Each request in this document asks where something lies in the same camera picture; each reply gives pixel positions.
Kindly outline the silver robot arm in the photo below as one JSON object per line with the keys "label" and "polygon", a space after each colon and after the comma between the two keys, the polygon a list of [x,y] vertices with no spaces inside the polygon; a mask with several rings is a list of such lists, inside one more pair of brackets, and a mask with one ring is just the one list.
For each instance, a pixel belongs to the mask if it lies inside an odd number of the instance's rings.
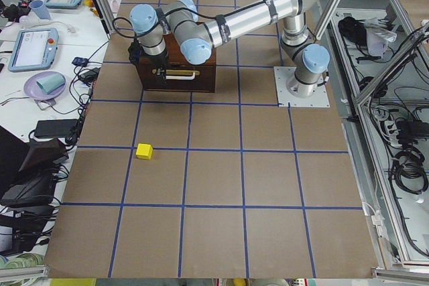
{"label": "silver robot arm", "polygon": [[316,1],[257,0],[235,11],[209,17],[205,23],[198,22],[193,0],[177,0],[157,8],[139,4],[129,14],[134,32],[128,48],[129,61],[137,65],[140,57],[146,56],[155,68],[164,72],[168,64],[164,36],[172,34],[187,62],[201,65],[215,48],[282,20],[280,45],[296,66],[286,88],[295,97],[308,98],[318,88],[330,61],[327,49],[310,40],[306,25],[305,14]]}

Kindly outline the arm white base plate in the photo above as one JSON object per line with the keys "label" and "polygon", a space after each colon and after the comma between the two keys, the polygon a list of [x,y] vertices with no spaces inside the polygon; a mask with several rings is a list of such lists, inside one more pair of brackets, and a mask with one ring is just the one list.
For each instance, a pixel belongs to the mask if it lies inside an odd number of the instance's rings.
{"label": "arm white base plate", "polygon": [[330,107],[326,86],[322,83],[323,77],[319,77],[316,84],[293,85],[295,67],[275,66],[273,68],[275,87],[280,107],[296,108],[324,108]]}

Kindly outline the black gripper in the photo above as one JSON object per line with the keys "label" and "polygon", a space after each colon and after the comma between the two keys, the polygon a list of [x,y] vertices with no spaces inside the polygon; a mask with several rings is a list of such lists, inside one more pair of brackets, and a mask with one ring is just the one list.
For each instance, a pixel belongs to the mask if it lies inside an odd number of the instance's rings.
{"label": "black gripper", "polygon": [[153,67],[157,70],[155,77],[158,84],[166,84],[166,66],[168,65],[168,53],[162,52],[160,54],[149,57]]}

